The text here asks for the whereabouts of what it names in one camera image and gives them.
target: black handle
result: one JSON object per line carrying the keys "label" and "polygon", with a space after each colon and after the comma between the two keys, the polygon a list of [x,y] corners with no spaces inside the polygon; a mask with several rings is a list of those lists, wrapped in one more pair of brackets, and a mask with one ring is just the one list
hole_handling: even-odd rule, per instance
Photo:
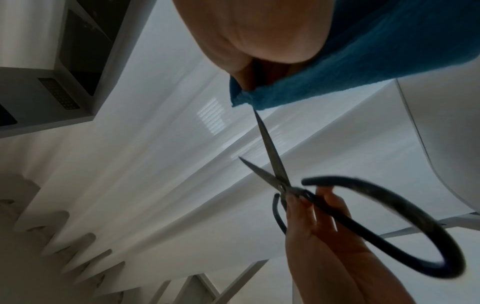
{"label": "black handle", "polygon": [[[464,272],[465,258],[455,240],[435,219],[398,194],[364,180],[343,176],[306,178],[302,181],[302,185],[320,187],[340,186],[378,201],[383,206],[395,211],[412,225],[420,229],[437,247],[443,257],[443,262],[426,261],[414,257],[396,246],[393,246],[351,218],[343,215],[338,210],[330,207],[323,199],[317,197],[310,191],[304,190],[302,192],[301,196],[305,197],[315,206],[332,216],[347,229],[358,234],[364,240],[370,242],[372,245],[400,263],[425,275],[438,278],[455,278]],[[278,216],[278,218],[275,217],[275,219],[277,222],[278,220],[281,220],[280,216]]]}

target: person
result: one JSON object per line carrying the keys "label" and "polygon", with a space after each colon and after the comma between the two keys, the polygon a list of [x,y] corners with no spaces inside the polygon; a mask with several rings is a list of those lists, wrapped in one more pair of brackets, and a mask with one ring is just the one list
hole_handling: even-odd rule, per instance
{"label": "person", "polygon": [[[351,216],[333,188],[319,187],[316,195]],[[361,237],[303,198],[286,201],[286,257],[303,304],[415,303]]]}
{"label": "person", "polygon": [[[173,0],[204,54],[246,91],[301,71],[323,47],[335,0]],[[350,216],[332,188],[318,188]],[[308,201],[287,198],[285,248],[304,304],[414,300],[364,241]]]}
{"label": "person", "polygon": [[330,31],[335,0],[173,0],[203,53],[245,91],[306,66]]}

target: blue felt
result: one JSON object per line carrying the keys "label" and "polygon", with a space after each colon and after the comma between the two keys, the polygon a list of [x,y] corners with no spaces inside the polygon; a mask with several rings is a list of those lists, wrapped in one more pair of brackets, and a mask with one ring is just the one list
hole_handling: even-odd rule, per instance
{"label": "blue felt", "polygon": [[309,67],[242,91],[256,110],[467,62],[480,54],[480,0],[337,0],[329,37]]}

